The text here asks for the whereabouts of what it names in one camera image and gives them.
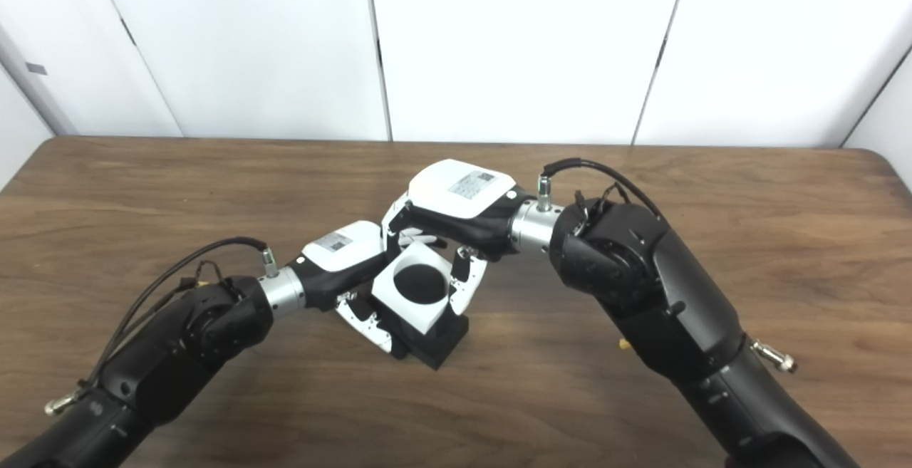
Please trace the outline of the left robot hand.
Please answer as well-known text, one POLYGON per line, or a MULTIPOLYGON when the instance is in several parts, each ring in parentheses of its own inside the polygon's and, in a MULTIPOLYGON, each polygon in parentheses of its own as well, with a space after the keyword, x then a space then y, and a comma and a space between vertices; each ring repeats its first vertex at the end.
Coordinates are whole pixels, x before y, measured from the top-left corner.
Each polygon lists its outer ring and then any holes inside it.
POLYGON ((296 259, 260 280, 275 318, 299 309, 333 310, 383 352, 439 368, 466 337, 469 320, 452 311, 435 248, 415 236, 388 260, 381 228, 356 221, 311 241, 296 259))

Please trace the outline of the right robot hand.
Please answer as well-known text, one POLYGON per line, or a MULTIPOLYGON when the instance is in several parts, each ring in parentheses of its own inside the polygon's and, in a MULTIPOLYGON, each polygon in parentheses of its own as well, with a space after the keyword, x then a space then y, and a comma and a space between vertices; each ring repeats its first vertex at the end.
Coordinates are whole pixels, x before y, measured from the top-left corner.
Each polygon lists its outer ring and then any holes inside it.
POLYGON ((388 260, 415 236, 450 239, 468 249, 466 261, 453 260, 450 306, 462 315, 490 261, 518 254, 512 222, 533 195, 514 178, 459 160, 427 166, 408 183, 381 221, 381 245, 388 260))

